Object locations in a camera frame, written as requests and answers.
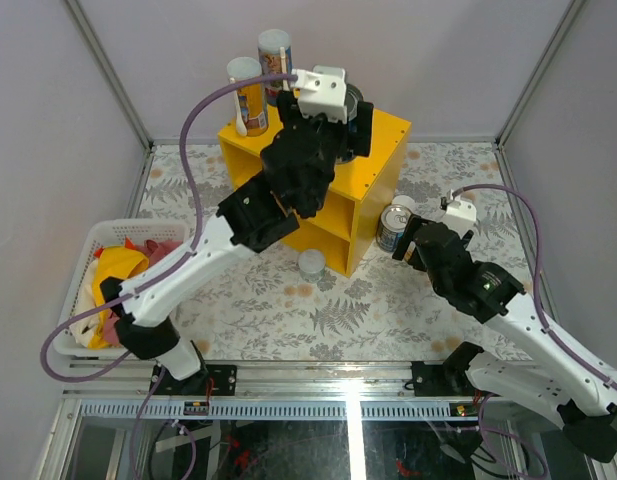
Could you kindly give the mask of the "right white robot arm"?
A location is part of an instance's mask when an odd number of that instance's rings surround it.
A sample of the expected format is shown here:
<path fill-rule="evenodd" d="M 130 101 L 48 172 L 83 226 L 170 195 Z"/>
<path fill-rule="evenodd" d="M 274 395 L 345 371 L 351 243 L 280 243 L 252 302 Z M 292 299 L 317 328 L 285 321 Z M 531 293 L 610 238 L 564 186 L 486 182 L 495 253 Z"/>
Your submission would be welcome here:
<path fill-rule="evenodd" d="M 617 369 L 536 307 L 505 269 L 473 260 L 469 240 L 444 223 L 412 215 L 393 257 L 426 273 L 438 296 L 512 340 L 541 371 L 510 366 L 464 342 L 444 364 L 446 387 L 460 395 L 475 387 L 513 400 L 560 428 L 581 453 L 610 462 L 617 454 Z"/>

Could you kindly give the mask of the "small yellow can white lid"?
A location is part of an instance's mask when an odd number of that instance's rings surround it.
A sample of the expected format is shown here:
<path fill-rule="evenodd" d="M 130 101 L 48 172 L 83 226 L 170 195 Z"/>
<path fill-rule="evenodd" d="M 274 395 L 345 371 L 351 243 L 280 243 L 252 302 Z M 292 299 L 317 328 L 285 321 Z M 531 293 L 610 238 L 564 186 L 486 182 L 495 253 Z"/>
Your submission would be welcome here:
<path fill-rule="evenodd" d="M 399 205 L 414 213 L 417 208 L 415 200 L 407 195 L 397 195 L 393 198 L 392 205 Z"/>

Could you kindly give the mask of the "tall can with white spoon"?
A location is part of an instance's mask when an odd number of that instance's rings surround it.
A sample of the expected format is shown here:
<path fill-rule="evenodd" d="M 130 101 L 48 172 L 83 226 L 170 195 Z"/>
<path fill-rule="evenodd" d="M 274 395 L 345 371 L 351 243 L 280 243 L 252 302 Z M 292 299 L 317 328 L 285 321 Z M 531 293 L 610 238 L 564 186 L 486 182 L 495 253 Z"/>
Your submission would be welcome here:
<path fill-rule="evenodd" d="M 264 75 L 289 73 L 292 70 L 291 35 L 284 30 L 269 29 L 258 36 L 258 56 Z M 288 80 L 265 84 L 267 102 L 277 105 L 279 93 L 289 88 Z"/>

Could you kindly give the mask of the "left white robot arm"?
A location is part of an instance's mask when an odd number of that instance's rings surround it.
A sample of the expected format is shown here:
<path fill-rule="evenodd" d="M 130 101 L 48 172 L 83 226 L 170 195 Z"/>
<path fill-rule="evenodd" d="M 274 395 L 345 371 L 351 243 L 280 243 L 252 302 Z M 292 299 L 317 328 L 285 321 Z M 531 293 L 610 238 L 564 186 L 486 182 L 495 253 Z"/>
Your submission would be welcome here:
<path fill-rule="evenodd" d="M 277 100 L 281 130 L 260 153 L 262 169 L 218 206 L 202 230 L 159 263 L 127 280 L 106 277 L 104 300 L 118 320 L 120 343 L 141 360 L 155 360 L 185 394 L 207 381 L 203 357 L 169 315 L 229 266 L 294 233 L 324 207 L 338 162 L 370 154 L 374 106 L 358 101 L 353 119 L 331 121 L 306 94 Z"/>

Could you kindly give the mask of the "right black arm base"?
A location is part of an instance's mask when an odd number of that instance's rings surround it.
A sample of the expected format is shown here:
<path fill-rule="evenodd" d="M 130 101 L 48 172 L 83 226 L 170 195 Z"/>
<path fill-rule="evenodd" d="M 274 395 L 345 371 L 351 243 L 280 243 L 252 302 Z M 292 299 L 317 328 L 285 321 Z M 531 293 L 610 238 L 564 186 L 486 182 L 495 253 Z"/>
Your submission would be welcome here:
<path fill-rule="evenodd" d="M 476 388 L 468 380 L 466 372 L 470 362 L 484 352 L 476 344 L 462 342 L 440 364 L 413 361 L 411 379 L 404 387 L 413 390 L 416 397 L 472 397 Z"/>

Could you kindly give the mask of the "blue can silver pull-tab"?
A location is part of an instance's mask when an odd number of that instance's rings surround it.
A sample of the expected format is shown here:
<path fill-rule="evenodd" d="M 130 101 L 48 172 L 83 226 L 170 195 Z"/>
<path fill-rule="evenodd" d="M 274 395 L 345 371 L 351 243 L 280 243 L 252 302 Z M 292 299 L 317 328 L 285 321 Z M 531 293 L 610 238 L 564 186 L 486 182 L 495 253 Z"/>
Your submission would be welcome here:
<path fill-rule="evenodd" d="M 357 130 L 356 126 L 356 117 L 358 111 L 358 104 L 363 100 L 363 94 L 361 91 L 351 83 L 346 84 L 346 98 L 345 98 L 345 106 L 347 109 L 347 128 L 348 133 L 355 133 Z M 337 158 L 336 164 L 346 164 L 352 162 L 356 158 L 356 154 L 353 151 L 351 146 L 346 147 L 346 151 Z"/>

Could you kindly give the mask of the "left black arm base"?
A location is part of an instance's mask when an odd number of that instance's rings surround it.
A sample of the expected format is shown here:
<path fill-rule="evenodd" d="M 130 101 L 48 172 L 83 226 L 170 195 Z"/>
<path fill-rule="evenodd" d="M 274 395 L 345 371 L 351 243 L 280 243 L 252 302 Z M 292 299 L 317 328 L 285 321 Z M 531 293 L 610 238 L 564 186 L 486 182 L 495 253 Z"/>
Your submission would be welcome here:
<path fill-rule="evenodd" d="M 168 371 L 161 373 L 160 366 L 152 370 L 150 389 L 155 395 L 168 396 L 234 396 L 238 367 L 232 364 L 208 364 L 201 357 L 201 371 L 190 378 L 176 380 Z"/>

